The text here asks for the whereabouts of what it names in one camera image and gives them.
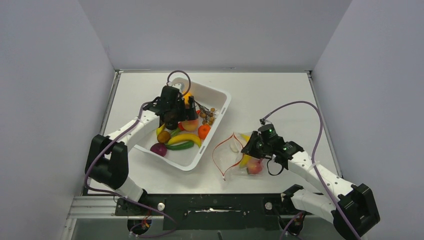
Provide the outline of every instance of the purple cable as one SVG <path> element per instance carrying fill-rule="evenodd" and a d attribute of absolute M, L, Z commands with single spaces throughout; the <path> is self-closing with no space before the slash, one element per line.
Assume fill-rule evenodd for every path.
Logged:
<path fill-rule="evenodd" d="M 321 116 L 320 111 L 318 110 L 318 108 L 314 104 L 312 104 L 312 103 L 310 103 L 308 101 L 293 101 L 293 102 L 289 102 L 287 104 L 284 104 L 284 105 L 276 108 L 274 111 L 268 113 L 263 119 L 266 120 L 269 116 L 271 116 L 276 111 L 278 111 L 278 110 L 280 110 L 280 109 L 282 109 L 284 107 L 293 105 L 293 104 L 307 104 L 307 105 L 313 107 L 313 109 L 315 109 L 316 113 L 318 114 L 318 117 L 319 117 L 319 133 L 318 133 L 318 138 L 316 139 L 315 145 L 313 146 L 312 156 L 311 156 L 312 164 L 314 164 L 315 163 L 315 153 L 317 152 L 318 144 L 320 143 L 321 135 L 323 134 L 323 128 L 324 128 L 323 117 Z M 346 217 L 345 213 L 342 211 L 342 209 L 340 208 L 340 206 L 337 204 L 336 197 L 334 197 L 334 195 L 331 193 L 330 189 L 327 187 L 326 183 L 324 182 L 323 177 L 321 176 L 320 172 L 318 171 L 317 165 L 314 165 L 313 166 L 313 169 L 315 170 L 316 174 L 318 175 L 319 181 L 321 182 L 322 186 L 324 187 L 325 191 L 327 192 L 328 196 L 330 197 L 332 203 L 335 205 L 335 207 L 338 210 L 338 212 L 340 213 L 341 217 L 346 222 L 346 225 L 349 227 L 349 229 L 355 235 L 356 239 L 357 240 L 361 240 L 361 237 L 359 236 L 359 234 L 355 230 L 354 226 L 351 224 L 351 222 L 349 222 L 349 220 Z"/>
<path fill-rule="evenodd" d="M 190 88 L 192 87 L 192 80 L 190 79 L 190 76 L 187 74 L 187 72 L 185 72 L 185 71 L 183 71 L 183 70 L 175 70 L 175 71 L 172 71 L 172 72 L 168 75 L 168 78 L 166 79 L 166 85 L 168 85 L 168 84 L 170 83 L 170 77 L 171 77 L 171 75 L 172 75 L 172 74 L 175 74 L 175 73 L 182 73 L 182 74 L 184 74 L 184 75 L 187 77 L 187 79 L 188 79 L 188 88 L 187 88 L 187 91 L 185 91 L 185 93 L 182 95 L 182 96 L 184 97 L 186 94 L 188 94 L 188 93 L 189 93 Z"/>
<path fill-rule="evenodd" d="M 95 157 L 95 159 L 93 160 L 93 162 L 91 163 L 91 165 L 90 165 L 90 167 L 88 168 L 88 170 L 87 170 L 87 173 L 85 174 L 85 177 L 84 177 L 84 185 L 85 185 L 85 187 L 87 188 L 87 189 L 89 189 L 89 190 L 91 190 L 91 191 L 96 191 L 96 192 L 101 192 L 101 193 L 107 193 L 107 194 L 112 194 L 112 195 L 114 195 L 114 196 L 117 196 L 117 197 L 120 197 L 120 198 L 122 198 L 123 196 L 121 196 L 120 194 L 118 194 L 118 193 L 116 193 L 116 192 L 114 192 L 114 191 L 109 191 L 109 190 L 103 190 L 103 189 L 97 189 L 97 188 L 93 188 L 93 187 L 91 187 L 91 186 L 89 186 L 89 184 L 88 184 L 88 179 L 89 179 L 89 176 L 90 176 L 90 173 L 91 173 L 91 171 L 93 170 L 93 168 L 94 168 L 94 166 L 96 165 L 96 163 L 97 163 L 97 161 L 106 153 L 106 151 L 114 144 L 114 143 L 116 143 L 119 139 L 121 139 L 123 136 L 125 136 L 129 131 L 131 131 L 133 128 L 135 128 L 136 126 L 137 126 L 137 124 L 139 124 L 139 122 L 140 122 L 140 119 L 142 118 L 142 114 L 143 114 L 143 108 L 148 104 L 149 102 L 145 102 L 145 103 L 143 103 L 142 105 L 141 105 L 141 107 L 140 107 L 140 112 L 138 113 L 138 118 L 137 118 L 137 120 L 134 122 L 134 124 L 133 125 L 131 125 L 128 129 L 126 129 L 125 131 L 123 131 L 121 134 L 119 134 L 115 139 L 113 139 L 96 157 Z M 148 209 L 148 210 L 151 210 L 151 211 L 153 211 L 153 212 L 156 212 L 156 213 L 158 213 L 158 214 L 161 214 L 161 215 L 163 215 L 164 217 L 167 217 L 168 219 L 170 219 L 172 222 L 174 222 L 175 224 L 177 224 L 177 222 L 171 217 L 171 216 L 169 216 L 168 214 L 166 214 L 166 213 L 164 213 L 164 212 L 161 212 L 161 211 L 159 211 L 159 210 L 157 210 L 157 209 L 154 209 L 153 207 L 150 207 L 150 206 L 147 206 L 147 205 L 144 205 L 144 204 L 142 204 L 142 203 L 139 203 L 139 202 L 136 202 L 136 201 L 134 201 L 134 200 L 131 200 L 131 199 L 129 199 L 129 198 L 125 198 L 124 197 L 124 199 L 126 200 L 126 201 L 128 201 L 128 202 L 130 202 L 130 203 L 132 203 L 132 204 L 135 204 L 135 205 L 138 205 L 138 206 L 140 206 L 140 207 L 142 207 L 142 208 L 145 208 L 145 209 Z M 139 235 L 138 237 L 140 237 L 140 238 L 156 238 L 156 237 L 161 237 L 161 236 L 164 236 L 164 235 L 167 235 L 167 234 L 170 234 L 170 233 L 173 233 L 175 230 L 177 230 L 177 228 L 175 227 L 174 229 L 172 229 L 172 230 L 169 230 L 169 231 L 166 231 L 166 232 L 163 232 L 163 233 L 160 233 L 160 234 L 156 234 L 156 235 L 151 235 L 151 236 L 143 236 L 143 235 Z"/>
<path fill-rule="evenodd" d="M 287 232 L 287 229 L 289 228 L 289 226 L 290 226 L 290 224 L 292 224 L 293 223 L 293 221 L 297 218 L 297 217 L 299 217 L 301 214 L 304 214 L 305 212 L 304 211 L 300 211 L 300 212 L 298 212 L 296 215 L 294 215 L 294 217 L 292 218 L 292 219 L 290 219 L 290 221 L 287 223 L 287 225 L 285 226 L 285 228 L 282 230 L 282 233 L 281 233 L 281 235 L 279 236 L 279 240 L 282 240 L 283 239 L 283 236 L 284 236 L 284 234 Z"/>

